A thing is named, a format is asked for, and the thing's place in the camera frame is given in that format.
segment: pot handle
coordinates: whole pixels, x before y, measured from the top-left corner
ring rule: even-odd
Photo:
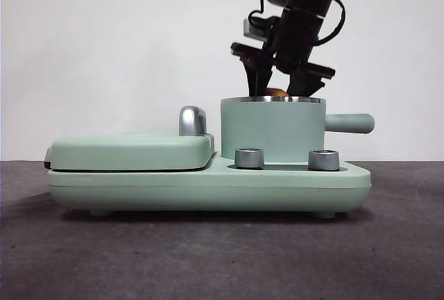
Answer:
[[[325,116],[325,130],[329,132],[370,133],[375,119],[369,114],[330,114]]]

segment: stainless steel rim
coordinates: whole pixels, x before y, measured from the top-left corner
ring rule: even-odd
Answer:
[[[324,99],[317,99],[316,97],[233,97],[231,99],[224,99],[222,103],[227,102],[305,102],[305,103],[323,103]]]

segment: knob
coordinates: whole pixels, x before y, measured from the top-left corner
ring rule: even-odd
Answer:
[[[261,149],[237,149],[234,165],[240,169],[261,169],[264,166],[264,152]]]
[[[337,151],[310,151],[308,153],[308,168],[321,171],[339,170],[339,153]]]

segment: white wall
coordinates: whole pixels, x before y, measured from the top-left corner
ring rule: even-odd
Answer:
[[[316,96],[330,113],[371,113],[377,128],[328,133],[326,146],[346,160],[444,160],[444,0],[343,2],[343,32],[311,57],[337,70]],[[242,21],[258,0],[1,3],[3,160],[42,160],[67,135],[173,133],[187,104],[206,110],[219,141],[219,101],[248,93],[229,47],[257,44]],[[335,8],[323,34],[338,20]]]

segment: rubber foot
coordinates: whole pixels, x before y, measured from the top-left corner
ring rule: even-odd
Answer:
[[[112,214],[112,211],[103,210],[90,210],[89,215],[91,217],[107,217]]]
[[[320,219],[333,219],[336,217],[335,212],[313,212],[313,216]]]

